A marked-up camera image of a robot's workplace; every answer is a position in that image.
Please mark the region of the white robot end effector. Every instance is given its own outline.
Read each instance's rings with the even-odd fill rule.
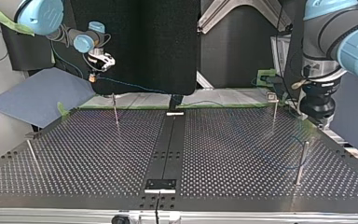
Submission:
[[[86,32],[66,27],[62,24],[62,0],[0,0],[0,11],[14,22],[31,28],[36,35],[44,35],[68,48],[74,46],[80,53],[88,53],[88,57],[83,55],[83,58],[91,68],[91,82],[116,63],[110,54],[103,52],[103,46],[111,39],[111,35],[105,33],[104,25],[92,21]]]
[[[47,38],[62,42],[66,47],[74,46],[77,51],[83,53],[83,59],[91,69],[89,73],[90,82],[95,82],[100,73],[106,72],[116,63],[115,59],[103,50],[112,36],[105,33],[105,27],[100,22],[90,22],[89,30],[86,32],[68,28],[62,24],[57,31],[48,35]]]
[[[304,18],[299,110],[324,127],[335,114],[332,95],[347,72],[358,76],[357,0],[308,0]]]

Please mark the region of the perforated metal table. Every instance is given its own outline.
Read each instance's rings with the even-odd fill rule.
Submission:
[[[0,159],[0,208],[358,214],[358,160],[283,109],[79,110]],[[310,142],[300,186],[302,143]],[[175,194],[145,194],[149,179]]]

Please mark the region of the metal rod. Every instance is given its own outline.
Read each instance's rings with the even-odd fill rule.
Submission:
[[[32,147],[31,140],[27,139],[28,148],[31,150],[32,157],[37,161],[36,155],[34,154],[34,148]]]
[[[304,170],[304,165],[305,165],[305,160],[307,159],[307,154],[308,154],[308,149],[310,148],[310,142],[305,142],[304,146],[303,146],[303,151],[301,154],[301,160],[300,160],[300,164],[298,167],[298,173],[297,173],[297,178],[296,178],[296,185],[300,185],[301,182],[301,176]]]
[[[276,120],[276,118],[277,118],[278,103],[279,103],[279,101],[277,101],[277,102],[275,103],[275,110],[274,110],[274,122],[275,122],[275,120]]]
[[[113,98],[113,109],[115,110],[116,124],[118,124],[116,96],[114,93],[112,94],[112,98]]]

